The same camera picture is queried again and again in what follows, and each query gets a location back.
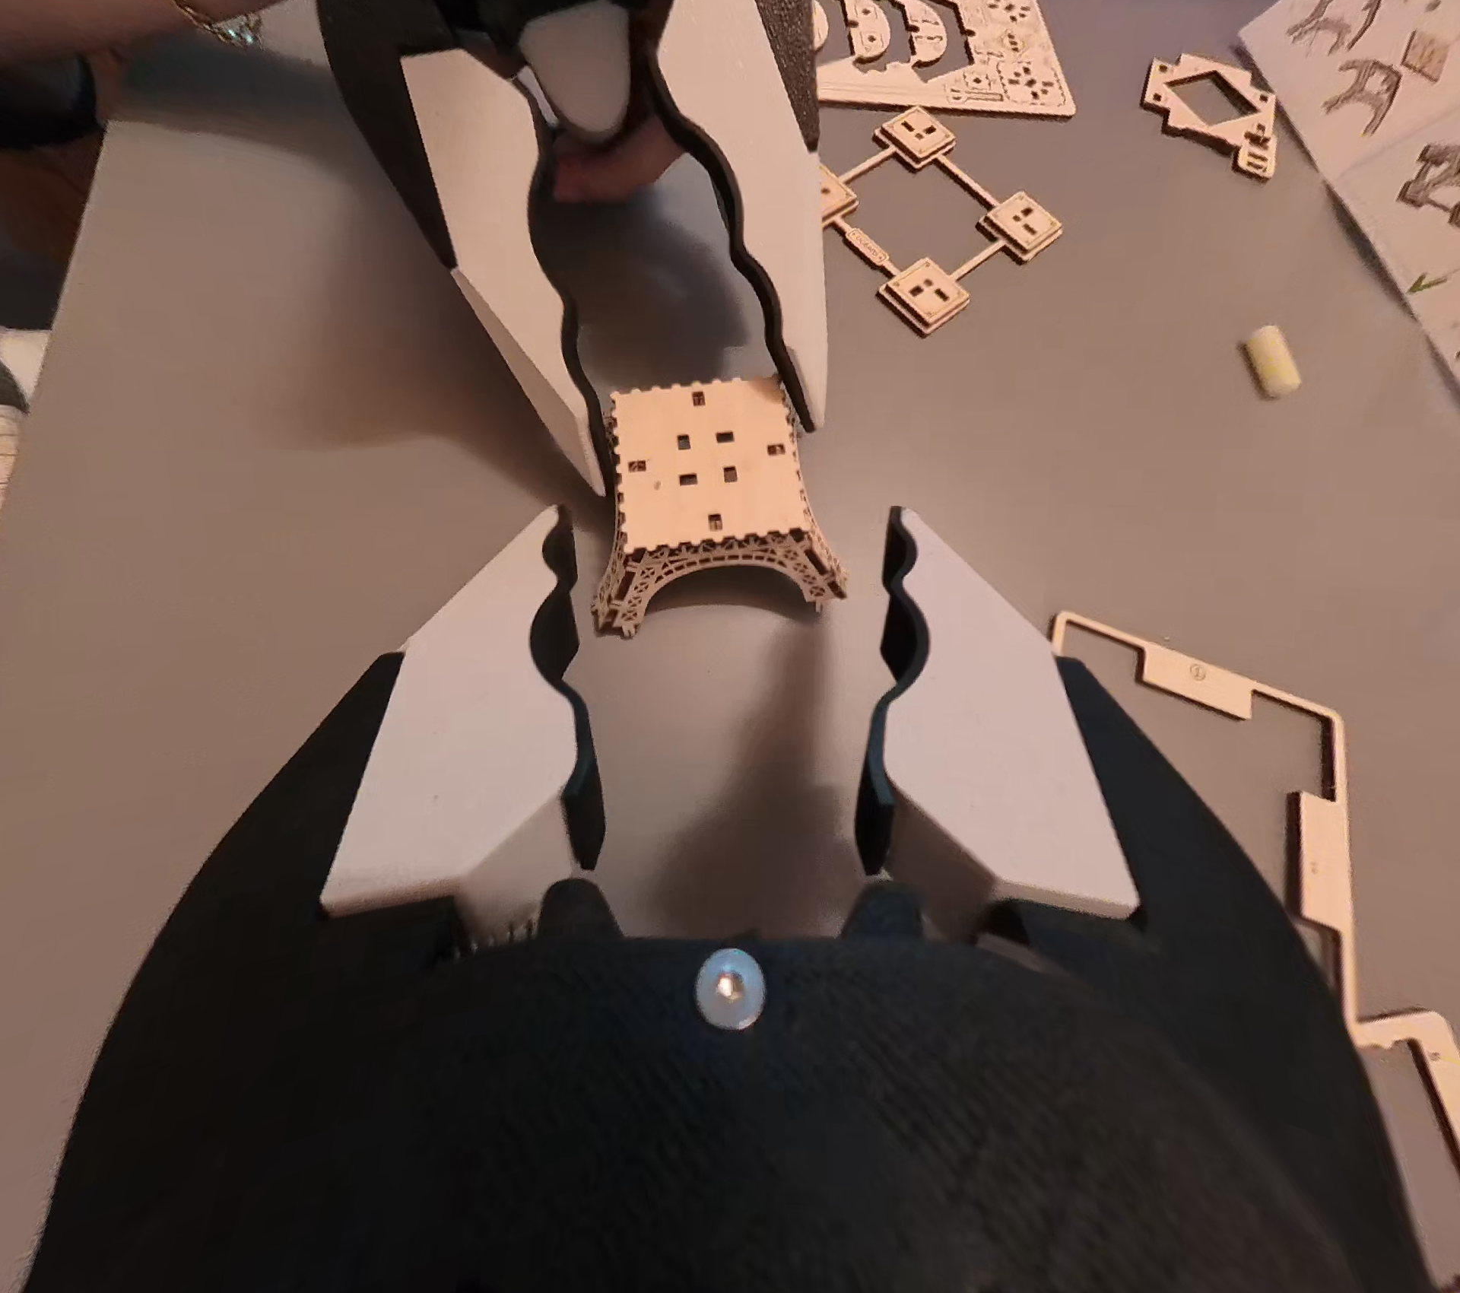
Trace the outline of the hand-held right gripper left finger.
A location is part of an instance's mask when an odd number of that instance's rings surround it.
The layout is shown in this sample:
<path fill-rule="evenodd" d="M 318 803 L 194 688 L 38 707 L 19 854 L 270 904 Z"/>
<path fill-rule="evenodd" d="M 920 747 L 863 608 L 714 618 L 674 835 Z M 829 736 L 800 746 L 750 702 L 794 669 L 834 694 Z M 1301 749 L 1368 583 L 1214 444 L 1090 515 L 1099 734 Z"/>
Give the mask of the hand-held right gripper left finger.
<path fill-rule="evenodd" d="M 577 650 L 575 543 L 545 507 L 421 625 L 320 892 L 331 917 L 453 900 L 468 936 L 533 934 L 541 898 L 590 871 L 606 820 Z"/>

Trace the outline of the wooden tower base model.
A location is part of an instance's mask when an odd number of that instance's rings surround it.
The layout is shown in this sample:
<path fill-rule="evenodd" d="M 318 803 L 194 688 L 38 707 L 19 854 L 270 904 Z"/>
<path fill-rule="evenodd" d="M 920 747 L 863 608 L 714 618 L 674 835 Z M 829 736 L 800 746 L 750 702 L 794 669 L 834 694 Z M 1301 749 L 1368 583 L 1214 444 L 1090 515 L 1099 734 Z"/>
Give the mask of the wooden tower base model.
<path fill-rule="evenodd" d="M 615 524 L 592 601 L 598 631 L 632 637 L 661 589 L 722 568 L 779 572 L 813 608 L 846 597 L 779 379 L 629 389 L 609 402 Z"/>

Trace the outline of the wooden diamond frame piece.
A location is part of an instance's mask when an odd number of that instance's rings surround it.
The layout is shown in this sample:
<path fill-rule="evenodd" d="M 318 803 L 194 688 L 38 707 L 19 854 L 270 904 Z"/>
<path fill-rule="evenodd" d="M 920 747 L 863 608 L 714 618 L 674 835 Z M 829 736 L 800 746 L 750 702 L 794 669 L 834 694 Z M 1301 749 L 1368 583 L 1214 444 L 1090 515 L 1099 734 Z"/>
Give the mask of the wooden diamond frame piece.
<path fill-rule="evenodd" d="M 1219 122 L 1196 114 L 1181 90 L 1202 80 L 1217 82 L 1244 111 Z M 1176 61 L 1155 57 L 1145 74 L 1141 109 L 1160 114 L 1164 135 L 1181 135 L 1214 151 L 1227 151 L 1238 173 L 1271 179 L 1278 105 L 1242 67 L 1193 53 L 1179 53 Z"/>

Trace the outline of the wooden leftover frame sheet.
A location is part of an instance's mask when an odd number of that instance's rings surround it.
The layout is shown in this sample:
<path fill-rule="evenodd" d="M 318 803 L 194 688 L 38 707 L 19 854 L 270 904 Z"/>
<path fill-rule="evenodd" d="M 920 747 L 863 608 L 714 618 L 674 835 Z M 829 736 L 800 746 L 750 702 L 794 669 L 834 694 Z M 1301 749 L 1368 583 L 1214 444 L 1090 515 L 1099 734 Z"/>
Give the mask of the wooden leftover frame sheet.
<path fill-rule="evenodd" d="M 1324 973 L 1339 1001 L 1343 1026 L 1353 1047 L 1376 1053 L 1397 1047 L 1406 1051 L 1425 1085 L 1450 1163 L 1456 1165 L 1458 1049 L 1450 1022 L 1439 1011 L 1410 1009 L 1370 1016 L 1359 1011 L 1349 772 L 1339 713 L 1067 608 L 1050 620 L 1050 644 L 1057 656 L 1067 654 L 1071 631 L 1122 644 L 1137 658 L 1136 681 L 1141 686 L 1223 717 L 1250 721 L 1254 700 L 1265 700 L 1318 723 L 1324 788 L 1320 793 L 1298 791 L 1288 810 L 1288 908 L 1322 938 Z"/>

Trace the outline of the wooden four-square connector piece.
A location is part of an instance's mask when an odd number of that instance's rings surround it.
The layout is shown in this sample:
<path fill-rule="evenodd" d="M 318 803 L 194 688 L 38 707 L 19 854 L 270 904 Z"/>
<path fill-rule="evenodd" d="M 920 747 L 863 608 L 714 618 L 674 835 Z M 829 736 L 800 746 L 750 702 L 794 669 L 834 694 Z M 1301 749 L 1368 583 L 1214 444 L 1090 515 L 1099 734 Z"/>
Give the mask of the wooden four-square connector piece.
<path fill-rule="evenodd" d="M 1019 265 L 1042 255 L 1061 234 L 1061 221 L 1029 193 L 994 198 L 954 160 L 956 133 L 941 116 L 920 105 L 882 120 L 871 135 L 872 151 L 840 173 L 819 166 L 819 227 L 838 234 L 869 269 L 880 275 L 876 297 L 914 334 L 930 336 L 958 316 L 970 303 L 966 280 L 996 255 Z M 975 234 L 981 246 L 954 267 L 932 257 L 899 265 L 882 244 L 853 221 L 857 181 L 897 164 L 909 173 L 937 172 L 958 193 L 975 202 Z"/>

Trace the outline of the small white cylinder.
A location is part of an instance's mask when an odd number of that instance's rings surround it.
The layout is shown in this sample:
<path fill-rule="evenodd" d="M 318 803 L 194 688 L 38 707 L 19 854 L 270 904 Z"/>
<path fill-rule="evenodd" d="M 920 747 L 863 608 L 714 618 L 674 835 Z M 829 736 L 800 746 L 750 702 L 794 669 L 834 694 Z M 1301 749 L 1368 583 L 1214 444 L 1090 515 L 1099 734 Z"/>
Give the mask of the small white cylinder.
<path fill-rule="evenodd" d="M 1301 372 L 1277 324 L 1263 324 L 1242 339 L 1250 378 L 1265 398 L 1286 398 L 1301 387 Z"/>

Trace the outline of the wooden parts sheet with arches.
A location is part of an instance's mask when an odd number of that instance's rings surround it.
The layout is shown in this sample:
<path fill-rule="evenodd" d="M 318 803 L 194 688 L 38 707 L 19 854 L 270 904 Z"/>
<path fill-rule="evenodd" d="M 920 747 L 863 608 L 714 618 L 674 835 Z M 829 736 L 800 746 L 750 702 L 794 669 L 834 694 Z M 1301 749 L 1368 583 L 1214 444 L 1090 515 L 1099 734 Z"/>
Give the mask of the wooden parts sheet with arches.
<path fill-rule="evenodd" d="M 829 107 L 1071 118 L 1076 101 L 1036 0 L 832 0 L 848 55 L 817 65 Z M 811 0 L 811 49 L 829 40 Z"/>

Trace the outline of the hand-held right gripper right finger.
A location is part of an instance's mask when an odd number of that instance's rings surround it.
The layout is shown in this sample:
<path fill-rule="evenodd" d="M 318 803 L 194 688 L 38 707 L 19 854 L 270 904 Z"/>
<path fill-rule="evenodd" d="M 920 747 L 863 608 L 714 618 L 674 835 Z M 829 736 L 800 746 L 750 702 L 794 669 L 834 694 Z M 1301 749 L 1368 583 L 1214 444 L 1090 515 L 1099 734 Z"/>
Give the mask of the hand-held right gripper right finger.
<path fill-rule="evenodd" d="M 892 683 L 855 807 L 867 875 L 911 889 L 943 940 L 973 940 L 1004 902 L 1130 917 L 1139 894 L 1050 643 L 905 505 L 882 582 Z"/>

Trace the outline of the paper instruction sheet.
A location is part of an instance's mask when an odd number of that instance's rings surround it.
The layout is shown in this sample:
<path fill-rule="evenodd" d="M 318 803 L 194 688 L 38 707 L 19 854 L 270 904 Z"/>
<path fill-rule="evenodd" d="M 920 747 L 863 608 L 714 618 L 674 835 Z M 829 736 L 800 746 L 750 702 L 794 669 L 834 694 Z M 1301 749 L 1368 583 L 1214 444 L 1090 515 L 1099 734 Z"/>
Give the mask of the paper instruction sheet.
<path fill-rule="evenodd" d="M 1238 38 L 1458 376 L 1458 0 L 1278 0 Z"/>

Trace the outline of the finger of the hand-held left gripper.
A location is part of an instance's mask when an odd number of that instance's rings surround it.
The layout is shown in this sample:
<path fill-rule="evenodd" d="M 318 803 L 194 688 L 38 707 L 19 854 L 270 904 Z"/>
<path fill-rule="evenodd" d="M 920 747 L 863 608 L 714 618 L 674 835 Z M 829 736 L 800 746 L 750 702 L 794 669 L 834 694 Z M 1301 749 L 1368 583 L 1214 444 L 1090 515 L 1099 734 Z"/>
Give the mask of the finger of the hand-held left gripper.
<path fill-rule="evenodd" d="M 569 307 L 533 248 L 533 191 L 548 156 L 537 103 L 468 49 L 409 55 L 400 67 L 447 225 L 451 278 L 541 425 L 604 496 L 602 416 L 564 349 Z"/>
<path fill-rule="evenodd" d="M 707 172 L 730 257 L 806 431 L 827 419 L 819 156 L 808 149 L 756 0 L 670 0 L 648 53 L 651 103 Z"/>

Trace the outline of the grey desk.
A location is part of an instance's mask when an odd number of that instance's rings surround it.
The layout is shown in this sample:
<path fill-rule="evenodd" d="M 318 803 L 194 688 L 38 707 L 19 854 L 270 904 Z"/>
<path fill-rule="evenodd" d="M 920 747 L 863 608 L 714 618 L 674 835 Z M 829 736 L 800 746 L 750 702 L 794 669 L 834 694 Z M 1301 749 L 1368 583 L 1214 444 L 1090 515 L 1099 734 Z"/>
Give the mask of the grey desk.
<path fill-rule="evenodd" d="M 1139 109 L 1151 57 L 1233 57 L 1271 2 L 1038 0 L 1076 116 L 954 130 L 1057 215 L 1050 250 L 920 337 L 823 242 L 802 465 L 848 599 L 709 572 L 629 643 L 588 620 L 608 511 L 360 143 L 314 8 L 259 53 L 135 63 L 3 503 L 3 1289 L 198 866 L 548 503 L 632 934 L 836 927 L 901 503 L 1036 627 L 1071 608 L 1338 711 L 1362 1013 L 1456 1024 L 1456 393 L 1290 131 L 1259 183 Z M 1269 322 L 1278 400 L 1240 349 Z"/>

